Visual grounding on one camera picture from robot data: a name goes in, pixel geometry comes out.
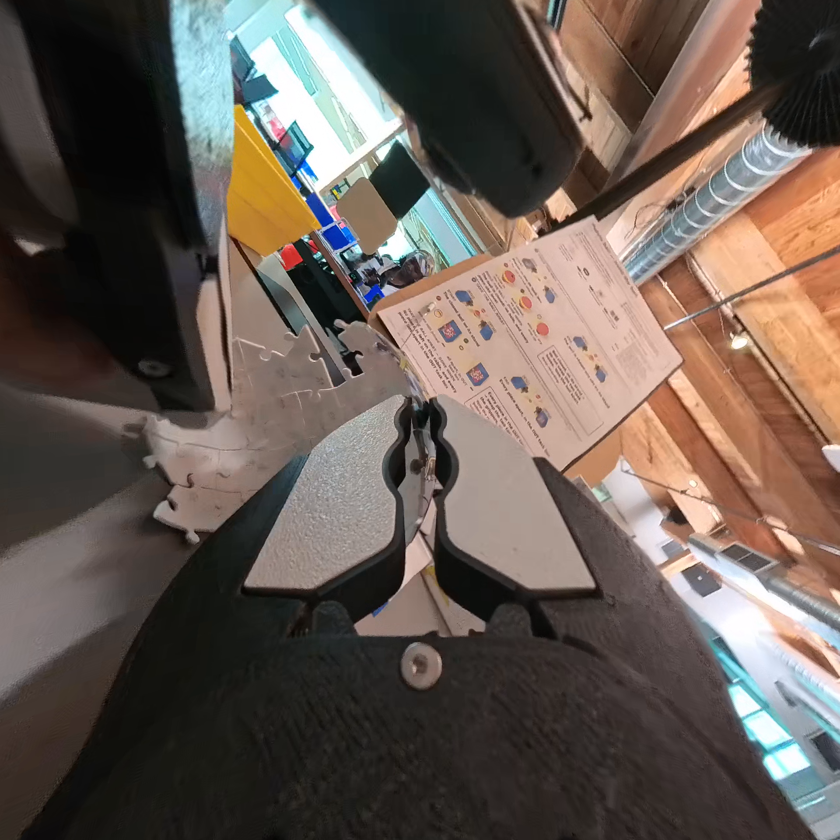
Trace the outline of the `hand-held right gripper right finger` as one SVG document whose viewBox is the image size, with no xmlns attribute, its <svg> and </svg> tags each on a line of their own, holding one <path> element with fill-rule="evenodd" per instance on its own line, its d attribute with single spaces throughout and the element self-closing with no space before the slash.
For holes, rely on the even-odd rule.
<svg viewBox="0 0 840 840">
<path fill-rule="evenodd" d="M 564 516 L 525 447 L 446 395 L 429 403 L 436 445 L 434 567 L 444 593 L 483 622 L 499 606 L 597 593 Z"/>
</svg>

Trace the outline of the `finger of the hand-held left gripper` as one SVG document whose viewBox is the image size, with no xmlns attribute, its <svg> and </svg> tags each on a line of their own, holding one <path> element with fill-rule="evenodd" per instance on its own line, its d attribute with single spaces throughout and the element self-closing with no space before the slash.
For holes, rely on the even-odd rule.
<svg viewBox="0 0 840 840">
<path fill-rule="evenodd" d="M 218 253 L 215 261 L 207 261 L 196 304 L 196 325 L 209 381 L 211 411 L 216 414 L 225 413 L 232 406 L 231 306 L 229 237 L 228 231 L 221 229 Z"/>
</svg>

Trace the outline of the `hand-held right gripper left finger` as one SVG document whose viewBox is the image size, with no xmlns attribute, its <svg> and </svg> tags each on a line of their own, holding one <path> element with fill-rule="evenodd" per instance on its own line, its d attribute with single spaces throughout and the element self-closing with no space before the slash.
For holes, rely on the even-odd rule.
<svg viewBox="0 0 840 840">
<path fill-rule="evenodd" d="M 310 453 L 244 582 L 360 621 L 399 590 L 413 527 L 413 403 L 390 397 Z"/>
</svg>

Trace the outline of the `partly built puzzle ball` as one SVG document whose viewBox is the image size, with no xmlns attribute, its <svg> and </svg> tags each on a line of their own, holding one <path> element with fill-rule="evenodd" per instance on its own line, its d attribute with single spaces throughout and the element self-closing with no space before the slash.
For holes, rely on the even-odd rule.
<svg viewBox="0 0 840 840">
<path fill-rule="evenodd" d="M 310 328 L 283 336 L 280 350 L 236 338 L 233 391 L 226 412 L 188 417 L 148 415 L 141 433 L 144 464 L 167 482 L 152 511 L 191 545 L 218 530 L 292 458 L 392 396 L 420 403 L 426 390 L 405 354 L 362 322 L 339 322 L 339 340 L 358 354 L 332 385 Z"/>
</svg>

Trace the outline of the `white folded instruction leaflet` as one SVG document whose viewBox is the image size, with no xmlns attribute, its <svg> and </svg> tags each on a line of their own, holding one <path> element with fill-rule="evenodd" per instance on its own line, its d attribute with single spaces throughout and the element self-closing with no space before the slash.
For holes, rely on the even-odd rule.
<svg viewBox="0 0 840 840">
<path fill-rule="evenodd" d="M 383 606 L 355 624 L 361 636 L 466 637 L 482 633 L 485 623 L 458 605 L 440 588 L 434 559 L 418 533 L 406 548 L 406 573 L 401 589 Z"/>
</svg>

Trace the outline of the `yellow plastic bin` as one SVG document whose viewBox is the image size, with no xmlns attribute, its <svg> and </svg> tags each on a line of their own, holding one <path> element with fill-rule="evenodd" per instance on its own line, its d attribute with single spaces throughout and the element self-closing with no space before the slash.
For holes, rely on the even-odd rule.
<svg viewBox="0 0 840 840">
<path fill-rule="evenodd" d="M 319 228 L 243 106 L 234 106 L 234 158 L 227 192 L 232 238 L 268 257 Z"/>
</svg>

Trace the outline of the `blue storage bin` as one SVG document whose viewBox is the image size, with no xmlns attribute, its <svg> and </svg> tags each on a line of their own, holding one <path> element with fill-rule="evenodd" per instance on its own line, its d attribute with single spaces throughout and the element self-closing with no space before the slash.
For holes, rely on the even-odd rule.
<svg viewBox="0 0 840 840">
<path fill-rule="evenodd" d="M 358 244 L 349 224 L 342 219 L 335 206 L 328 206 L 317 193 L 310 193 L 304 199 L 318 221 L 318 232 L 336 253 L 342 253 Z"/>
</svg>

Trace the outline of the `small wooden background board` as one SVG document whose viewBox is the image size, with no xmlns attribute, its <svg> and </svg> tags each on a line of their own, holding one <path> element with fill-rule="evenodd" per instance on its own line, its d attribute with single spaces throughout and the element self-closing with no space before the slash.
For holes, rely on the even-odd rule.
<svg viewBox="0 0 840 840">
<path fill-rule="evenodd" d="M 366 177 L 351 185 L 336 208 L 366 255 L 377 252 L 396 232 L 397 218 Z"/>
</svg>

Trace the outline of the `printed instruction sheet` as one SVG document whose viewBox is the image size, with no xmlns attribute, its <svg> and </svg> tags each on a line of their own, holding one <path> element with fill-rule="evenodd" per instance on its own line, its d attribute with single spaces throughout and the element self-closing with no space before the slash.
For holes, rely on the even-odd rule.
<svg viewBox="0 0 840 840">
<path fill-rule="evenodd" d="M 410 291 L 379 319 L 427 392 L 562 470 L 683 363 L 593 217 Z"/>
</svg>

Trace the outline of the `black background panel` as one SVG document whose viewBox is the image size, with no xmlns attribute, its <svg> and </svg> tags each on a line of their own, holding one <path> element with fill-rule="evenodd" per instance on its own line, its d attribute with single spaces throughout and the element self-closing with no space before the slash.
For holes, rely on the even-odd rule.
<svg viewBox="0 0 840 840">
<path fill-rule="evenodd" d="M 397 221 L 407 215 L 430 189 L 413 156 L 395 140 L 369 181 Z"/>
</svg>

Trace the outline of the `black overhead pole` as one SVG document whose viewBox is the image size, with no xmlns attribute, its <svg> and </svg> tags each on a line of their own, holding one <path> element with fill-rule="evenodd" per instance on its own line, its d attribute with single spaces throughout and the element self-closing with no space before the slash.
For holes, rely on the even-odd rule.
<svg viewBox="0 0 840 840">
<path fill-rule="evenodd" d="M 784 80 L 751 90 L 685 137 L 657 153 L 588 204 L 583 205 L 563 221 L 556 223 L 552 230 L 565 228 L 588 217 L 601 220 L 615 212 L 637 194 L 645 192 L 668 173 L 679 168 L 720 137 L 735 129 L 744 120 L 757 112 L 773 107 L 784 96 L 791 84 L 791 80 Z"/>
</svg>

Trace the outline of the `black ribbed round fixture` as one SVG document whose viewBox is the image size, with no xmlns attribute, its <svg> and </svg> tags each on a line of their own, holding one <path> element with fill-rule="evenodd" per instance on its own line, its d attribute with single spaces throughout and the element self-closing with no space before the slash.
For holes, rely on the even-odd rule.
<svg viewBox="0 0 840 840">
<path fill-rule="evenodd" d="M 811 149 L 839 145 L 839 2 L 762 1 L 749 39 L 751 89 L 774 132 Z"/>
</svg>

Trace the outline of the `silver ventilation duct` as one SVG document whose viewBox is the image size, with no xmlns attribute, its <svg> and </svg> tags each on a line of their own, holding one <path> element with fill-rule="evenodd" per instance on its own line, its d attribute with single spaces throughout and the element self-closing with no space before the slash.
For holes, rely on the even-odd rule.
<svg viewBox="0 0 840 840">
<path fill-rule="evenodd" d="M 630 279 L 659 273 L 813 151 L 765 123 L 640 239 L 623 260 Z"/>
</svg>

